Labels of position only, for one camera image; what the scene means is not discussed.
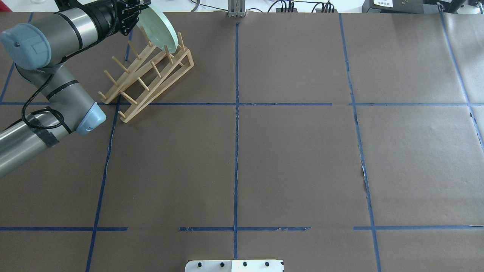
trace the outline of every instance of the wooden dowel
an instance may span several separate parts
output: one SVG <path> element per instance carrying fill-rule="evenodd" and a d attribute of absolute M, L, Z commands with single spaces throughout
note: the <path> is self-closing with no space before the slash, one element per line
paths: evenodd
<path fill-rule="evenodd" d="M 97 92 L 104 100 L 106 100 L 106 96 L 102 92 Z"/>
<path fill-rule="evenodd" d="M 153 43 L 150 41 L 150 39 L 148 38 L 148 35 L 146 35 L 146 32 L 145 32 L 145 29 L 143 27 L 140 27 L 139 28 L 141 30 L 141 32 L 143 33 L 143 36 L 145 37 L 145 40 L 146 42 L 148 43 L 148 46 L 149 47 L 153 47 Z"/>
<path fill-rule="evenodd" d="M 131 48 L 131 50 L 135 54 L 136 58 L 138 60 L 141 60 L 141 57 L 139 56 L 138 51 L 136 51 L 136 48 L 133 46 L 133 44 L 131 43 L 131 41 L 128 41 L 128 44 L 129 44 L 129 48 Z"/>
<path fill-rule="evenodd" d="M 124 115 L 124 113 L 122 113 L 120 110 L 118 110 L 118 113 L 119 113 L 119 114 L 120 114 L 120 115 L 121 115 L 123 118 L 125 118 L 125 119 L 126 119 L 126 115 Z"/>
<path fill-rule="evenodd" d="M 116 63 L 117 63 L 117 64 L 118 64 L 118 65 L 119 65 L 119 66 L 120 66 L 120 67 L 121 67 L 121 68 L 122 68 L 122 69 L 123 69 L 125 72 L 127 72 L 127 73 L 129 74 L 129 70 L 128 70 L 128 69 L 127 69 L 127 68 L 126 68 L 124 65 L 122 65 L 122 64 L 121 64 L 121 62 L 120 62 L 120 61 L 119 61 L 119 60 L 118 60 L 118 59 L 117 59 L 115 56 L 113 56 L 113 57 L 112 57 L 112 59 L 113 59 L 113 60 L 114 60 L 114 61 L 115 61 L 115 62 L 116 62 Z"/>
<path fill-rule="evenodd" d="M 156 68 L 156 64 L 154 62 L 151 62 L 151 65 L 153 66 L 153 69 L 155 70 L 156 74 L 158 75 L 159 78 L 161 78 L 160 71 L 158 71 L 158 68 Z"/>
<path fill-rule="evenodd" d="M 168 46 L 165 45 L 165 53 L 168 56 L 168 59 L 170 60 L 171 65 L 173 65 L 173 58 L 170 54 L 170 51 L 168 51 Z"/>
<path fill-rule="evenodd" d="M 107 78 L 109 78 L 114 85 L 118 86 L 118 83 L 116 82 L 116 80 L 114 80 L 114 78 L 111 76 L 111 74 L 107 70 L 104 70 L 104 73 L 106 74 Z"/>
<path fill-rule="evenodd" d="M 178 35 L 178 44 L 181 46 L 181 49 L 185 52 L 185 44 L 183 43 L 181 32 L 178 32 L 177 35 Z"/>
<path fill-rule="evenodd" d="M 148 88 L 148 86 L 146 86 L 146 84 L 143 82 L 143 80 L 142 80 L 140 77 L 138 77 L 138 81 L 139 81 L 139 82 L 141 83 L 141 85 L 142 85 L 142 86 L 145 88 L 145 90 L 150 91 L 150 89 Z"/>
<path fill-rule="evenodd" d="M 135 104 L 135 105 L 138 105 L 138 102 L 136 102 L 133 98 L 131 98 L 131 96 L 129 96 L 127 93 L 125 92 L 121 92 L 121 95 L 126 98 L 126 100 L 128 100 L 131 104 Z"/>

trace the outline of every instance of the blue plastic cap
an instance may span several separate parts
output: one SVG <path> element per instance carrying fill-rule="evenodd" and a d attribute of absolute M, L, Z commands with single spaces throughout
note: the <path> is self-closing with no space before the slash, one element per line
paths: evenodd
<path fill-rule="evenodd" d="M 52 57 L 49 41 L 31 24 L 18 24 L 0 34 L 8 55 L 26 70 L 35 70 L 49 64 Z"/>
<path fill-rule="evenodd" d="M 94 102 L 84 119 L 76 129 L 80 135 L 86 135 L 89 131 L 95 129 L 98 125 L 106 121 L 106 114 L 101 110 L 99 105 Z"/>

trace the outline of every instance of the red object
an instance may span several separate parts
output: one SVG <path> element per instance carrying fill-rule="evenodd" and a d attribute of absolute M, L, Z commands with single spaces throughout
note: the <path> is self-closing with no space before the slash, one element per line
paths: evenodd
<path fill-rule="evenodd" d="M 12 11 L 12 10 L 0 0 L 0 11 Z"/>

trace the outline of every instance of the white metal bracket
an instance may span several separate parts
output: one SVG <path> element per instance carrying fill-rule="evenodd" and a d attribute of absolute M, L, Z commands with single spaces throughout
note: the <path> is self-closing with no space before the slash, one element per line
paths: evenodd
<path fill-rule="evenodd" d="M 229 17 L 245 17 L 245 0 L 228 0 Z"/>
<path fill-rule="evenodd" d="M 185 272 L 284 272 L 282 260 L 189 261 Z"/>

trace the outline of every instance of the label sticker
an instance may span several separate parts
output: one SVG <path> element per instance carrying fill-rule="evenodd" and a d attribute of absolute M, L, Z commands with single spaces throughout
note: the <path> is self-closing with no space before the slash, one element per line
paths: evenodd
<path fill-rule="evenodd" d="M 373 3 L 378 6 L 393 8 L 393 0 L 373 0 Z"/>

